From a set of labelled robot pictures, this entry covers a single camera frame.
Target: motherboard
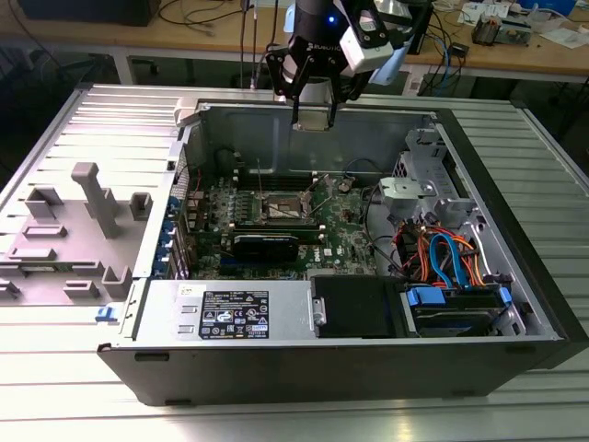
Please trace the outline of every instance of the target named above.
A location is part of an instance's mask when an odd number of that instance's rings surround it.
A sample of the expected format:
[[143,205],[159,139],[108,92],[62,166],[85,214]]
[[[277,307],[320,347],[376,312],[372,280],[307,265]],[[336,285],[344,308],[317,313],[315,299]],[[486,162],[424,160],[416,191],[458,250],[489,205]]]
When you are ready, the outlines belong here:
[[329,175],[218,178],[189,200],[192,279],[304,280],[375,274],[363,230],[365,189]]

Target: power supply label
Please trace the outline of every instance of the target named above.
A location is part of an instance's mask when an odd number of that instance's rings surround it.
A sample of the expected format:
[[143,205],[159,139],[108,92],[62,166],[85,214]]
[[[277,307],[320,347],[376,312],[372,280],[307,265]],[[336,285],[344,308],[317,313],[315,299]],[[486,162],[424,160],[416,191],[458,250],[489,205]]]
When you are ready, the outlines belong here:
[[199,335],[203,339],[268,339],[268,292],[204,292]]

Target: green circuit board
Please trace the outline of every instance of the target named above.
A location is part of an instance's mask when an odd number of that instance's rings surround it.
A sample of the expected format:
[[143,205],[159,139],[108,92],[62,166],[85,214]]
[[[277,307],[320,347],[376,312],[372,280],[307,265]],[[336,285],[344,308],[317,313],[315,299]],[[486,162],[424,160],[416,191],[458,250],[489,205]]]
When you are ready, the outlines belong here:
[[[301,244],[295,262],[240,264],[231,254],[231,239],[235,235],[230,226],[236,217],[242,225],[260,219],[260,198],[254,191],[236,191],[228,180],[218,180],[203,188],[202,209],[194,229],[197,265],[193,279],[287,279],[303,280],[317,274],[375,274],[374,250],[366,240],[361,215],[363,210],[361,189],[340,192],[338,178],[327,185],[318,185],[310,194],[307,209],[316,209],[313,220],[321,225],[320,231],[289,228]],[[278,221],[293,221],[296,211],[288,202],[301,192],[265,192],[266,202],[279,201],[274,215]],[[260,234],[278,234],[281,227],[268,227]],[[321,234],[320,243],[307,243],[306,238]]]

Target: slotted aluminum table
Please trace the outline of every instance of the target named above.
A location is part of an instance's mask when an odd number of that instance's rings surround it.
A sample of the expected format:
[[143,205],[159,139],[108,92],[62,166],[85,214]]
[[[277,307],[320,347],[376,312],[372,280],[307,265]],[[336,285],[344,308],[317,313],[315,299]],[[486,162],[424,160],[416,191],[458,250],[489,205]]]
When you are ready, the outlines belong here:
[[[29,213],[33,185],[83,199],[76,161],[98,163],[118,199],[152,192],[178,130],[178,98],[197,89],[94,86],[77,90],[0,194],[0,253]],[[246,98],[247,92],[231,92]],[[433,99],[364,96],[423,107]],[[589,331],[589,180],[528,110],[505,101],[435,99],[451,109],[505,200]],[[150,408],[95,355],[117,327],[95,307],[0,308],[3,440],[489,441],[589,438],[589,353],[524,374],[486,398]]]

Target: power adapter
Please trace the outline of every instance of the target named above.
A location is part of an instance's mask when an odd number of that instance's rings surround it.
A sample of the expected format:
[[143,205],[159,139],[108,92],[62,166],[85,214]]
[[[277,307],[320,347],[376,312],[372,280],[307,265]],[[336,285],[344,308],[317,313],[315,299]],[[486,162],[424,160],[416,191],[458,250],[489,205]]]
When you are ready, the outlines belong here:
[[467,58],[468,49],[470,48],[466,44],[452,43],[452,46],[450,46],[450,56],[454,55],[458,58]]

